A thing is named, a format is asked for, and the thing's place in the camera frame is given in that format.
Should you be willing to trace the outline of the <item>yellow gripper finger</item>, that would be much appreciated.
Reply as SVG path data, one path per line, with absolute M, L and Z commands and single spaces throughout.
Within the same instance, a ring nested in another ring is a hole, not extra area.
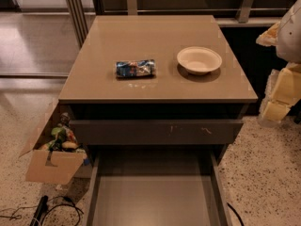
M 260 34 L 256 43 L 261 46 L 276 46 L 277 45 L 277 31 L 279 28 L 280 22 L 273 24 L 270 28 L 268 28 L 265 32 Z
M 301 99 L 301 64 L 288 63 L 272 70 L 261 101 L 260 120 L 281 122 Z

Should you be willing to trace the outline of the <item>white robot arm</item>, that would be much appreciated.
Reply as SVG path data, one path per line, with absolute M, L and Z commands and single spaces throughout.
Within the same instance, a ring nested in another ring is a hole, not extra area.
M 261 46 L 275 46 L 287 65 L 272 70 L 261 101 L 259 122 L 264 126 L 281 123 L 301 100 L 301 0 L 297 0 L 282 19 L 256 39 Z

